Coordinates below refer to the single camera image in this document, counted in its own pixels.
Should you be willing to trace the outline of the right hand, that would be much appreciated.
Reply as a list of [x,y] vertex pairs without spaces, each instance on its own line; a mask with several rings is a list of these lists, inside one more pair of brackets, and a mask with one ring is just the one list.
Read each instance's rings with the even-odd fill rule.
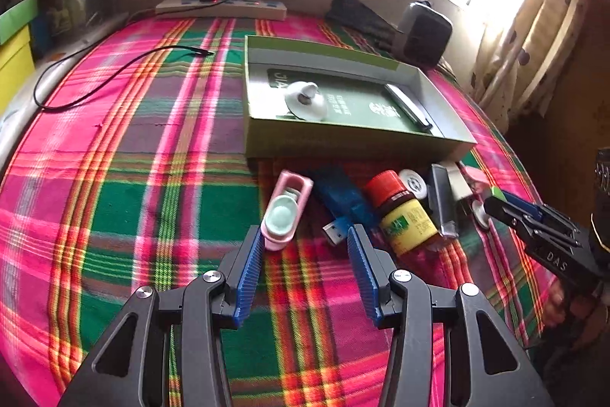
[[583,324],[582,331],[574,339],[574,349],[594,343],[609,330],[609,311],[601,301],[590,295],[569,296],[562,281],[555,279],[543,308],[544,330],[559,327],[568,317],[574,317]]

